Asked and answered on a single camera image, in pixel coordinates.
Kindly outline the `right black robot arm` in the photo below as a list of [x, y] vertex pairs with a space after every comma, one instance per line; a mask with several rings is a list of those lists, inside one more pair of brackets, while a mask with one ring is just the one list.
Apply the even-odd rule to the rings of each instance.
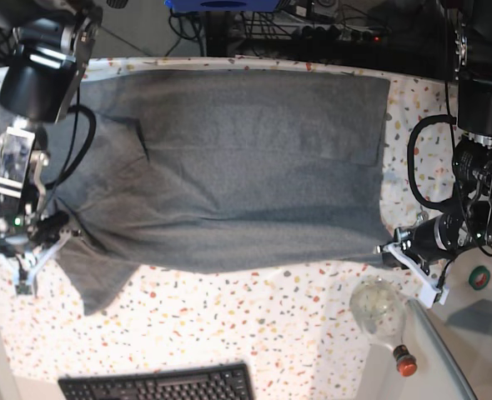
[[15, 48], [0, 90], [0, 105], [13, 122], [0, 134], [0, 254], [15, 258], [55, 244], [68, 223], [65, 212], [46, 214], [58, 186], [83, 159], [67, 154], [58, 175], [43, 182], [48, 163], [45, 125], [68, 114], [96, 120], [74, 100], [91, 58], [103, 10], [93, 1], [0, 1], [0, 28]]

